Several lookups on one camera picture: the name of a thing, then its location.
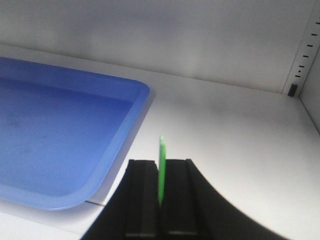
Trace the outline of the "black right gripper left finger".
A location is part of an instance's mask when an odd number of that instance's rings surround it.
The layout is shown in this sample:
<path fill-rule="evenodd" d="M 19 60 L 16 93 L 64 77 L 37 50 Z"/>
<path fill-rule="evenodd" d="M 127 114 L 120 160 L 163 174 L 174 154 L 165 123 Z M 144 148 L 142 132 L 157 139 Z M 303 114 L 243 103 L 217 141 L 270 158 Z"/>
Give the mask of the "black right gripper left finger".
<path fill-rule="evenodd" d="M 154 161 L 129 160 L 116 191 L 82 239 L 155 240 L 157 182 Z"/>

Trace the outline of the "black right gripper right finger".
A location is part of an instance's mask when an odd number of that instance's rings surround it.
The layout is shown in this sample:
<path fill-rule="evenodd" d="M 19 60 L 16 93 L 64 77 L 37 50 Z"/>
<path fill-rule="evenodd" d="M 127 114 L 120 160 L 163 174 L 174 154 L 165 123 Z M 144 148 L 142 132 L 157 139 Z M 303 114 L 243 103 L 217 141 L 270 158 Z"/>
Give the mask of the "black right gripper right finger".
<path fill-rule="evenodd" d="M 166 161 L 164 240 L 281 240 L 220 195 L 191 159 Z"/>

